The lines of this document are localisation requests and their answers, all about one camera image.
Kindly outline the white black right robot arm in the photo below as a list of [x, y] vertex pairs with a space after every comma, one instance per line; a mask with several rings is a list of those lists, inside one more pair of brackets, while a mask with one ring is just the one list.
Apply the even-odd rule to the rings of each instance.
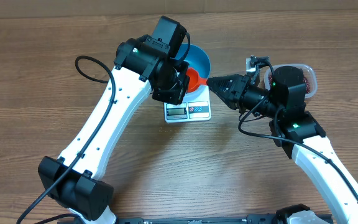
[[[325, 130], [305, 110], [301, 69], [278, 67], [269, 90], [259, 88], [248, 74], [209, 78], [206, 83], [230, 109], [243, 115], [238, 125], [242, 134], [271, 139], [283, 148], [310, 178], [338, 223], [358, 223], [358, 183], [334, 152]], [[243, 129], [246, 118], [254, 113], [271, 118], [269, 135]]]

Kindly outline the red adzuki beans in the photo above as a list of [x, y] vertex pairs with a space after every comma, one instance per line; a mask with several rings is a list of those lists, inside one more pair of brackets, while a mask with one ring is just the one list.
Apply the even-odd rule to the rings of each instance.
[[[303, 78], [303, 82], [304, 82], [305, 85], [306, 85], [306, 94], [309, 94], [309, 93], [310, 93], [310, 88], [311, 88], [311, 86], [310, 86], [310, 83], [309, 83], [308, 79], [307, 79], [306, 77], [304, 77], [304, 78]], [[269, 83], [270, 87], [273, 86], [272, 74], [269, 74], [269, 75], [268, 75], [268, 83]]]

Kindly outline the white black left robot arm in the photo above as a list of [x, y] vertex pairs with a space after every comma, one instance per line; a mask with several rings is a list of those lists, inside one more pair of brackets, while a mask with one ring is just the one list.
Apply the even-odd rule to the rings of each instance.
[[188, 62], [177, 58], [181, 37], [144, 35], [117, 48], [107, 87], [77, 137], [54, 159], [38, 167], [45, 196], [67, 208], [75, 223], [115, 223], [109, 208], [113, 187], [102, 181], [109, 158], [138, 107], [151, 96], [173, 105], [188, 88]]

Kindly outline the white digital kitchen scale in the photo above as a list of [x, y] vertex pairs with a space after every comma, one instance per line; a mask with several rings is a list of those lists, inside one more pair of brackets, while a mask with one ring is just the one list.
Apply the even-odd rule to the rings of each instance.
[[200, 85], [194, 92], [187, 93], [180, 105], [164, 103], [164, 118], [167, 123], [209, 121], [211, 119], [209, 88]]

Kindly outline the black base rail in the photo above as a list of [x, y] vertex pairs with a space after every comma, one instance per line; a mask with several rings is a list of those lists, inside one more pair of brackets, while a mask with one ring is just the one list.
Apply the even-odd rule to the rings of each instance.
[[278, 210], [276, 213], [249, 214], [245, 217], [209, 217], [209, 218], [163, 218], [145, 219], [116, 218], [107, 223], [118, 224], [274, 224], [274, 223], [329, 223], [333, 224], [331, 214], [316, 215], [303, 204]]

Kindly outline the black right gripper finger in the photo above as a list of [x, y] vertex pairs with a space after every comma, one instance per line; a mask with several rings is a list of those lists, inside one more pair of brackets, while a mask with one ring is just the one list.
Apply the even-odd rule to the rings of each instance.
[[230, 109], [239, 109], [241, 88], [238, 86], [210, 86], [210, 90]]
[[221, 77], [212, 77], [207, 80], [207, 84], [212, 89], [227, 89], [240, 82], [243, 76], [240, 74], [232, 74]]

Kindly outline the blue plastic bowl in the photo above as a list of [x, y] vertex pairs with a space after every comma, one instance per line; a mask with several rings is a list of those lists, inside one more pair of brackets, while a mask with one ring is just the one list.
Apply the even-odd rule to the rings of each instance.
[[183, 56], [188, 47], [190, 49], [185, 58], [185, 62], [189, 64], [188, 68], [194, 68], [202, 78], [208, 78], [211, 72], [211, 62], [206, 52], [197, 45], [181, 44], [175, 59], [179, 59], [181, 56]]

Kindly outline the orange measuring scoop blue handle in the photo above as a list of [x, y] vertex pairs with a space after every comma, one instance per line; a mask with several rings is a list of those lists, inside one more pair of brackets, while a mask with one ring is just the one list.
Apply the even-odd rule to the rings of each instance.
[[200, 85], [207, 85], [207, 78], [202, 78], [194, 68], [188, 68], [186, 75], [190, 78], [187, 93], [196, 91]]

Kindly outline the clear plastic food container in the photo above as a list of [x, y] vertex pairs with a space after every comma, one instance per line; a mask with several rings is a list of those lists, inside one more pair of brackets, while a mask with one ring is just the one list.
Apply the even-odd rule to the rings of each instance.
[[[310, 93], [305, 95], [305, 98], [311, 98], [318, 90], [318, 83], [317, 83], [317, 79], [316, 79], [316, 75], [314, 70], [306, 64], [302, 64], [302, 63], [291, 63], [291, 64], [280, 64], [280, 65], [274, 65], [273, 69], [276, 70], [279, 67], [284, 67], [284, 66], [292, 66], [292, 67], [296, 67], [299, 68], [303, 71], [304, 77], [306, 77], [310, 83]], [[270, 85], [269, 85], [269, 80], [268, 80], [268, 75], [272, 74], [270, 69], [267, 69], [264, 73], [264, 85], [265, 85], [265, 89], [269, 90], [270, 89]]]

